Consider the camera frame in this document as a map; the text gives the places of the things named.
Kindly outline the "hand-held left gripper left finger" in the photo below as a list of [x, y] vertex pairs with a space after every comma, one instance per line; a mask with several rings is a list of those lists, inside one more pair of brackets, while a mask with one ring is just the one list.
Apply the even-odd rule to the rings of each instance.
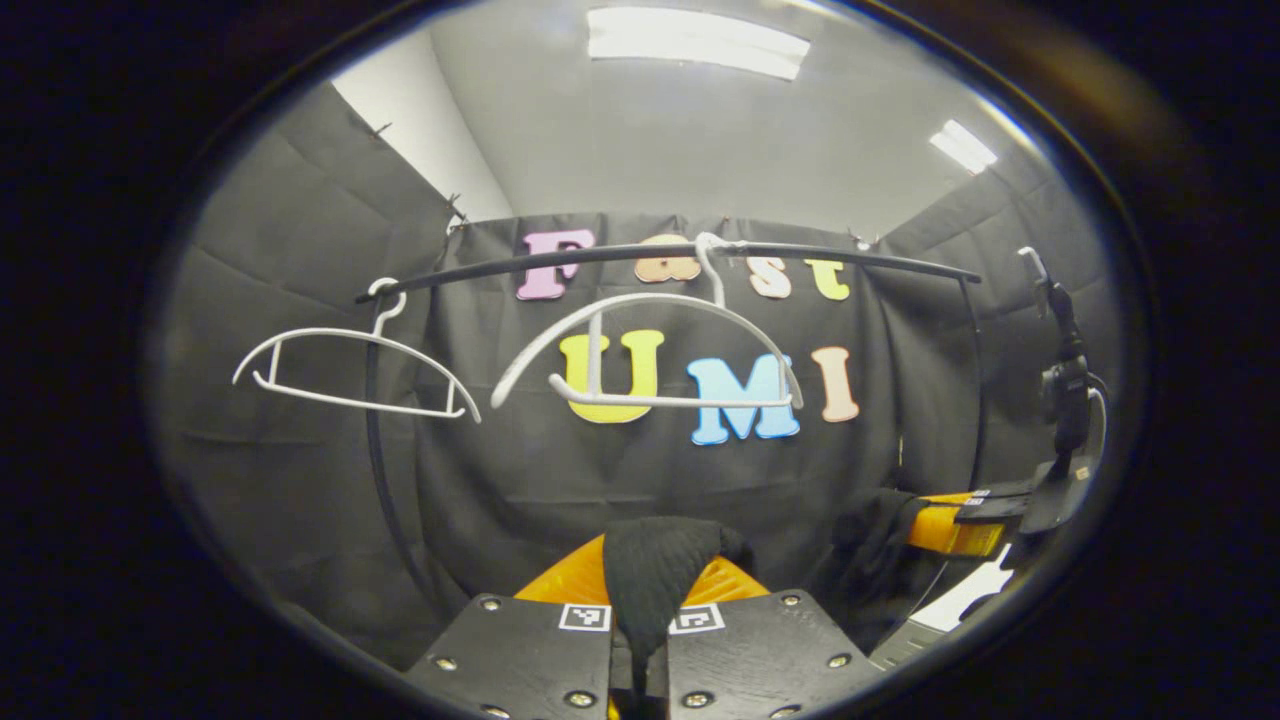
[[483, 719], [613, 719], [603, 544], [590, 539], [512, 596], [476, 596], [408, 680]]

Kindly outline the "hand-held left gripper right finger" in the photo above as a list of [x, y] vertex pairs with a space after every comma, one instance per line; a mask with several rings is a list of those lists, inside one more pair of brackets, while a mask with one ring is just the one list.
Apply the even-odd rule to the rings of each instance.
[[716, 557], [668, 625], [666, 717], [818, 719], [882, 673], [809, 593]]

